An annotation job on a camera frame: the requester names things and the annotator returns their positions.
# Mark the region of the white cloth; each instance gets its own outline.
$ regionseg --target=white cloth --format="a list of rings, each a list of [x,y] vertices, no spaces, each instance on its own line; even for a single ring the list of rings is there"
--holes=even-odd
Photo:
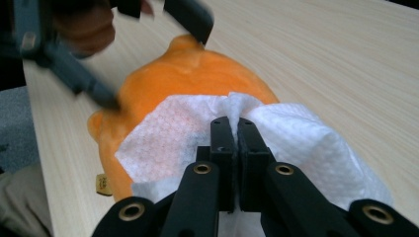
[[[239,93],[228,97],[171,96],[150,113],[116,153],[135,182],[133,193],[159,201],[177,190],[185,168],[195,161],[197,147],[210,146],[210,122],[224,116],[228,116],[234,135],[239,118],[252,120],[276,160],[298,166],[332,203],[344,209],[361,198],[392,204],[388,189],[375,173],[341,135],[308,108],[301,104],[264,105]],[[257,215],[249,216],[259,221]],[[243,222],[240,218],[234,218],[237,225]],[[219,236],[242,236],[231,225],[229,229]]]

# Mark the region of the robotic arm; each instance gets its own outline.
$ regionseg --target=robotic arm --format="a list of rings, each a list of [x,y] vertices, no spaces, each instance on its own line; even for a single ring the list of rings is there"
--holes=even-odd
[[[60,42],[52,28],[52,9],[74,12],[89,8],[94,0],[14,0],[15,33],[1,33],[0,54],[25,58],[50,69],[75,95],[85,92],[99,106],[118,109],[115,92],[97,80]],[[126,15],[139,18],[139,0],[113,0],[113,7]],[[210,36],[213,18],[206,8],[194,0],[167,0],[164,10],[173,16],[197,41],[205,44]]]

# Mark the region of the plush toy ear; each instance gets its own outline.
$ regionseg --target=plush toy ear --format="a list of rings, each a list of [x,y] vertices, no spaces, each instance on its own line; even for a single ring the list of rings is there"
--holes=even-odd
[[[96,142],[99,140],[100,127],[102,124],[102,117],[104,116],[103,111],[97,111],[92,114],[87,120],[87,129],[89,134],[95,139]]]

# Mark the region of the wooden table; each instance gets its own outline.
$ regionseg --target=wooden table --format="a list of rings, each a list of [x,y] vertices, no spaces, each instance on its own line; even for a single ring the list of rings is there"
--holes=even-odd
[[[419,11],[374,0],[211,0],[207,44],[255,71],[283,102],[307,105],[388,185],[395,208],[419,224]],[[115,43],[85,61],[119,88],[184,31],[162,4],[154,20],[116,14]],[[86,120],[97,107],[26,63],[56,236],[89,236],[114,203],[95,193],[103,173]]]

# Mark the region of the orange stuffed animal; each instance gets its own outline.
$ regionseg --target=orange stuffed animal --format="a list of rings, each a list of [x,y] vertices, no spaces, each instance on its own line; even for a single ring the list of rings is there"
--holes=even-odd
[[[161,57],[131,73],[118,94],[121,110],[100,110],[88,120],[115,201],[132,196],[132,179],[115,153],[149,113],[171,95],[230,92],[251,95],[264,104],[279,102],[258,76],[231,58],[205,50],[191,36],[173,39]]]

